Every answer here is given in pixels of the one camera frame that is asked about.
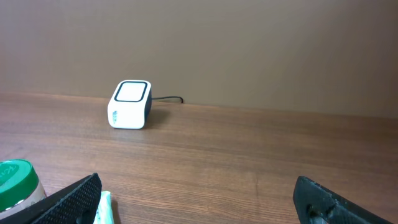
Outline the teal tissue pack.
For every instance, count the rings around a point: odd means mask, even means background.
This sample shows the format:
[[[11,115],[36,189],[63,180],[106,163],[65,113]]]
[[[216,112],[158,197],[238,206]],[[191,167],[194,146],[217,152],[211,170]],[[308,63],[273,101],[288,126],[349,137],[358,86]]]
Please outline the teal tissue pack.
[[[102,191],[93,224],[114,224],[110,191]]]

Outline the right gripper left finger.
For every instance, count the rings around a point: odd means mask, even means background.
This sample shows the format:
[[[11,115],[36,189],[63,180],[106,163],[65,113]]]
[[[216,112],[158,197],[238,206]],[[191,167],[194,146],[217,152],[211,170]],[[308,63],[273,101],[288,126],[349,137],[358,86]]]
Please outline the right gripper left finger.
[[[1,220],[1,224],[93,224],[101,198],[97,173]]]

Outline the green lid jar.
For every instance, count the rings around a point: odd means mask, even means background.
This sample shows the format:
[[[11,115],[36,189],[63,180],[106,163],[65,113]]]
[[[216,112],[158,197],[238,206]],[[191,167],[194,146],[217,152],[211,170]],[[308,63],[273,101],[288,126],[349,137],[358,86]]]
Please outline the green lid jar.
[[[1,219],[47,197],[34,166],[24,159],[1,161]]]

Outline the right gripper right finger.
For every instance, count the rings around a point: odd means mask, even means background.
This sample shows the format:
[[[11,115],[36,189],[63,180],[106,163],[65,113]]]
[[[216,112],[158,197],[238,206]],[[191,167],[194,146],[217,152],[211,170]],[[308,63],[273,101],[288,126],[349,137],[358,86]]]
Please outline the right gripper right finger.
[[[293,202],[301,224],[391,224],[306,176],[297,178]]]

